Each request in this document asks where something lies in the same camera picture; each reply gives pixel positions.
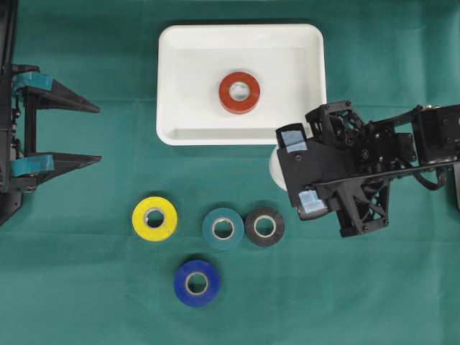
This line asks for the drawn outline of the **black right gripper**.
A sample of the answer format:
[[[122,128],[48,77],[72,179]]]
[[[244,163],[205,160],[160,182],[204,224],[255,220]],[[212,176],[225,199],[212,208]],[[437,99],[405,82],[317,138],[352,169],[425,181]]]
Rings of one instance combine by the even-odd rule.
[[[337,215],[342,237],[357,236],[389,224],[390,181],[417,175],[414,136],[396,128],[413,121],[402,114],[364,123],[351,105],[339,101],[320,105],[305,115],[313,139],[322,144],[344,144],[352,167],[345,178],[308,183],[324,208],[308,215],[310,220],[328,213]]]

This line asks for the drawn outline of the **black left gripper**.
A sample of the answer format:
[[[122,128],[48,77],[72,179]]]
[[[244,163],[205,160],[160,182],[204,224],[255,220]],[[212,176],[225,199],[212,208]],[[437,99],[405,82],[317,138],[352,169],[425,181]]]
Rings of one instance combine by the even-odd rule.
[[[100,162],[102,156],[35,152],[36,112],[62,109],[98,114],[100,108],[34,65],[8,64],[1,75],[1,193],[33,190],[37,182]],[[15,137],[19,101],[24,104],[24,151]]]

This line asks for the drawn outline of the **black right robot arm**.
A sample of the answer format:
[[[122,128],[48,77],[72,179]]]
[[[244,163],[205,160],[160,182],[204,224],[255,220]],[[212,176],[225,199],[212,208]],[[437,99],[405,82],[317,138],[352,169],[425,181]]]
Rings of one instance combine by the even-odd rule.
[[[350,101],[319,106],[306,115],[309,152],[319,175],[307,179],[336,212],[342,237],[389,225],[390,183],[414,177],[438,190],[459,160],[459,106],[417,105],[404,114],[367,123]]]

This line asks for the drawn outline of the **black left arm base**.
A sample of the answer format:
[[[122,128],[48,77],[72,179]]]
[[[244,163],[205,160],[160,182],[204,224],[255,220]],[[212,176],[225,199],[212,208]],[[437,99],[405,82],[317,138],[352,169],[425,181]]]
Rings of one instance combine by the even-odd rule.
[[[12,60],[18,3],[18,0],[1,0],[1,68]]]

